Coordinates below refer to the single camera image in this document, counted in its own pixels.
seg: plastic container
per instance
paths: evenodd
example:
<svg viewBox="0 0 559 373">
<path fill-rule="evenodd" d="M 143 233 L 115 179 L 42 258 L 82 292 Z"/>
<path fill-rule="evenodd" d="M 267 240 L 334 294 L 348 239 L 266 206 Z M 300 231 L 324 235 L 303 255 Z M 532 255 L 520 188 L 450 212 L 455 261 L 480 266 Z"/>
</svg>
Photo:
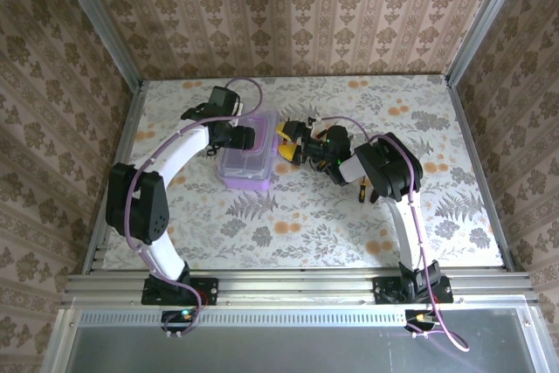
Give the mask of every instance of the plastic container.
<svg viewBox="0 0 559 373">
<path fill-rule="evenodd" d="M 270 187 L 273 158 L 278 153 L 279 121 L 280 115 L 272 110 L 239 119 L 239 126 L 254 128 L 254 147 L 224 150 L 217 172 L 228 188 L 267 190 Z"/>
</svg>

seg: floral tablecloth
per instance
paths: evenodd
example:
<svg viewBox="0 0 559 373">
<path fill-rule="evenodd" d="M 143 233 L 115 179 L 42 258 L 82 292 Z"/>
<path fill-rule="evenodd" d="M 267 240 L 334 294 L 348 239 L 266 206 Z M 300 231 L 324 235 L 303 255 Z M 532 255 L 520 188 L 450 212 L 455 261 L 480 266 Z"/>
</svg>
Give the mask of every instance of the floral tablecloth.
<svg viewBox="0 0 559 373">
<path fill-rule="evenodd" d="M 180 115 L 205 102 L 226 79 L 149 82 L 130 162 L 169 135 Z M 421 206 L 432 257 L 441 266 L 501 266 L 493 230 L 442 76 L 329 76 L 257 79 L 265 102 L 284 120 L 347 115 L 370 134 L 393 132 L 424 167 Z M 231 86 L 246 109 L 254 86 Z M 345 121 L 355 135 L 363 135 Z M 196 269 L 397 266 L 397 236 L 388 206 L 358 202 L 358 183 L 333 185 L 328 176 L 276 157 L 269 191 L 228 190 L 216 157 L 199 154 L 168 189 L 169 235 Z M 115 231 L 103 267 L 144 268 Z"/>
</svg>

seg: purple cable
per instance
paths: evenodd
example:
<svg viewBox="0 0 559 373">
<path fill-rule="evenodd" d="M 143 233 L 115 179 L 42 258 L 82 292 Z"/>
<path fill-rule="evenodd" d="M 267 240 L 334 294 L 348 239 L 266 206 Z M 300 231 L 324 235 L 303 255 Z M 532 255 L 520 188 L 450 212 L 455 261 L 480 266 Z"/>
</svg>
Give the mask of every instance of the purple cable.
<svg viewBox="0 0 559 373">
<path fill-rule="evenodd" d="M 227 84 L 225 84 L 225 87 L 228 87 L 232 82 L 234 82 L 236 80 L 247 80 L 247 81 L 253 83 L 253 85 L 258 88 L 259 97 L 260 97 L 259 98 L 259 103 L 250 113 L 243 114 L 242 116 L 246 117 L 248 115 L 252 115 L 252 114 L 256 113 L 258 111 L 258 109 L 260 108 L 260 106 L 262 105 L 262 100 L 264 99 L 264 93 L 262 92 L 262 86 L 260 86 L 260 84 L 254 79 L 239 77 L 239 78 L 231 79 L 229 82 L 227 82 Z M 154 266 L 154 264 L 147 257 L 145 257 L 143 255 L 143 252 L 141 252 L 141 245 L 136 245 L 134 243 L 134 241 L 132 240 L 132 236 L 130 235 L 130 208 L 132 206 L 132 197 L 134 195 L 134 190 L 135 190 L 136 184 L 138 183 L 138 179 L 140 178 L 140 175 L 144 172 L 144 170 L 146 170 L 146 168 L 149 165 L 151 165 L 155 161 L 155 159 L 157 159 L 157 157 L 163 152 L 163 150 L 165 150 L 172 142 L 174 142 L 176 139 L 178 139 L 179 137 L 184 135 L 184 133 L 186 133 L 187 131 L 193 129 L 194 127 L 198 127 L 202 124 L 205 124 L 207 122 L 230 121 L 230 120 L 235 120 L 236 118 L 238 118 L 238 117 L 237 116 L 234 116 L 234 117 L 224 116 L 224 117 L 205 118 L 205 119 L 193 122 L 192 124 L 189 124 L 186 127 L 181 128 L 181 130 L 178 133 L 174 133 L 169 139 L 167 139 L 167 141 L 164 144 L 162 144 L 159 148 L 157 148 L 157 150 L 136 171 L 134 177 L 132 178 L 132 182 L 130 183 L 130 188 L 128 188 L 128 193 L 127 193 L 127 196 L 126 196 L 126 203 L 125 203 L 125 206 L 124 206 L 124 237 L 126 239 L 126 242 L 127 242 L 128 246 L 130 246 L 130 248 L 133 251 L 138 252 L 141 259 L 148 266 L 149 271 L 152 272 L 152 274 L 154 274 L 157 278 L 169 283 L 171 286 L 185 288 L 189 292 L 194 294 L 194 296 L 196 297 L 197 311 L 194 314 L 194 316 L 192 318 L 192 322 L 190 323 L 190 325 L 184 331 L 182 331 L 183 335 L 187 334 L 196 325 L 198 316 L 199 316 L 199 314 L 201 312 L 201 309 L 202 309 L 202 299 L 200 298 L 200 294 L 193 287 L 191 287 L 187 284 L 179 283 L 178 281 L 168 279 L 162 273 L 157 272 L 157 269 Z"/>
<path fill-rule="evenodd" d="M 372 142 L 376 139 L 383 139 L 383 140 L 387 141 L 388 143 L 390 143 L 390 145 L 394 149 L 396 149 L 398 151 L 398 153 L 402 156 L 406 165 L 408 166 L 408 170 L 410 171 L 410 192 L 408 193 L 408 199 L 409 199 L 410 207 L 411 207 L 411 215 L 413 216 L 413 223 L 415 224 L 416 231 L 418 232 L 419 251 L 421 253 L 421 258 L 423 259 L 423 263 L 424 263 L 424 273 L 425 273 L 425 282 L 427 283 L 427 292 L 429 293 L 429 297 L 431 299 L 431 304 L 433 305 L 433 311 L 435 312 L 435 315 L 437 316 L 438 322 L 440 323 L 440 327 L 443 329 L 442 331 L 441 330 L 427 331 L 426 334 L 430 335 L 430 334 L 444 333 L 444 334 L 446 334 L 446 336 L 448 337 L 450 342 L 452 342 L 452 344 L 454 344 L 454 346 L 457 349 L 459 349 L 460 351 L 464 351 L 466 353 L 470 350 L 470 347 L 468 346 L 466 340 L 464 340 L 459 335 L 449 331 L 448 328 L 446 327 L 445 322 L 443 321 L 443 315 L 438 310 L 437 302 L 435 301 L 435 295 L 433 294 L 433 289 L 431 287 L 431 279 L 429 277 L 429 270 L 427 269 L 427 266 L 428 266 L 427 257 L 425 256 L 425 249 L 423 247 L 423 242 L 424 242 L 423 233 L 421 232 L 421 226 L 419 225 L 418 214 L 416 213 L 415 206 L 413 205 L 413 186 L 414 186 L 414 183 L 415 183 L 415 172 L 413 170 L 413 165 L 411 164 L 411 160 L 405 154 L 405 152 L 402 150 L 402 148 L 396 142 L 394 142 L 394 140 L 390 139 L 387 135 L 373 135 L 370 138 L 370 142 Z M 458 342 L 457 339 L 454 338 L 455 336 L 460 341 L 462 341 L 463 344 Z"/>
<path fill-rule="evenodd" d="M 362 126 L 359 122 L 355 121 L 353 118 L 344 117 L 343 115 L 335 115 L 334 117 L 324 117 L 322 119 L 324 121 L 326 121 L 326 120 L 345 120 L 345 121 L 353 122 L 357 127 L 359 127 L 359 129 L 365 135 L 365 139 L 367 139 L 367 142 L 370 142 L 369 135 L 367 134 L 367 130 L 365 130 L 365 127 Z"/>
</svg>

